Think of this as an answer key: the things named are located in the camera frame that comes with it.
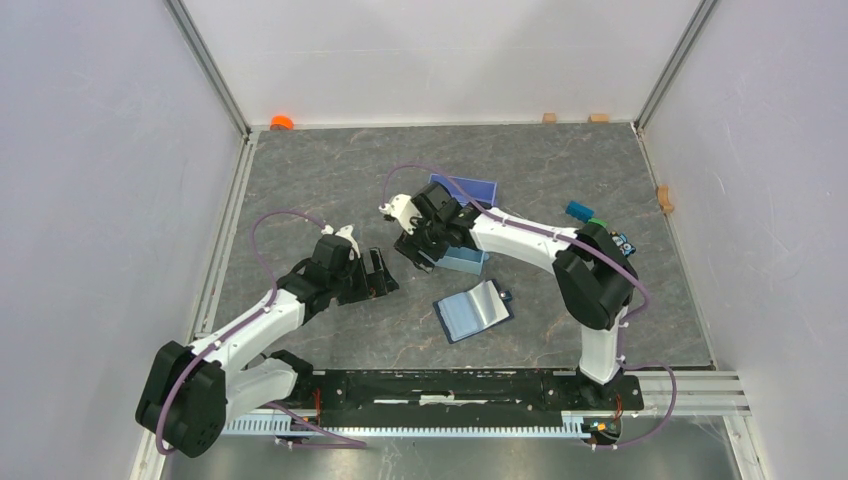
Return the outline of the blue purple three-bin tray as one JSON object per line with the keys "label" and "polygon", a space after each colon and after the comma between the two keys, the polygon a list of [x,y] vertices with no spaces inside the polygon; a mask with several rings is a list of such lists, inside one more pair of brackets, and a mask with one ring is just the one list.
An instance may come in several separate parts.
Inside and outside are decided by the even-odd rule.
{"label": "blue purple three-bin tray", "polygon": [[[497,183],[495,181],[455,176],[445,177],[435,173],[430,175],[429,180],[442,184],[448,193],[457,200],[461,213],[465,213],[463,220],[456,216],[450,223],[451,227],[470,227],[469,211],[465,208],[469,201],[461,190],[469,194],[478,203],[489,206],[497,205]],[[445,254],[438,260],[433,259],[432,262],[436,267],[480,276],[487,259],[487,252],[471,248],[470,240],[463,240],[462,243],[456,245],[450,244]]]}

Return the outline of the blue card holder wallet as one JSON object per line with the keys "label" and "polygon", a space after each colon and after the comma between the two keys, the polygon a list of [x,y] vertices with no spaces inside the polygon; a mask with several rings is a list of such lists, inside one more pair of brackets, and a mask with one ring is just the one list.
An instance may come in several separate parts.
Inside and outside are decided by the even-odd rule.
{"label": "blue card holder wallet", "polygon": [[512,294],[494,279],[433,303],[449,344],[476,336],[514,317]]}

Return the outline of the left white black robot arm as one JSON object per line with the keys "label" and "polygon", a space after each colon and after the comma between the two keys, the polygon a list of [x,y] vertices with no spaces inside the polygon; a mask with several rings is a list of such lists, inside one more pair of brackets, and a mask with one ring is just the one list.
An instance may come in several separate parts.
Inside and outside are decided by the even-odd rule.
{"label": "left white black robot arm", "polygon": [[311,256],[273,280],[270,290],[224,327],[189,345],[170,341],[156,353],[135,411],[163,454],[205,453],[233,419],[269,402],[306,405],[313,379],[298,358],[276,353],[248,364],[331,302],[376,299],[398,289],[382,253],[362,253],[348,235],[325,234]]}

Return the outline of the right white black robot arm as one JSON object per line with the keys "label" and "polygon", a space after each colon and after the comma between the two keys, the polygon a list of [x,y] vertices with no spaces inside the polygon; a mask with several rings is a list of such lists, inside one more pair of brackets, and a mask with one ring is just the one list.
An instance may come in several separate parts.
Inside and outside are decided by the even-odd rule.
{"label": "right white black robot arm", "polygon": [[581,326],[580,400],[602,408],[618,393],[618,330],[635,291],[645,289],[604,227],[558,228],[518,219],[474,201],[460,204],[439,182],[384,201],[380,213],[399,224],[395,249],[425,272],[452,247],[499,254],[536,266],[557,281],[566,310]]}

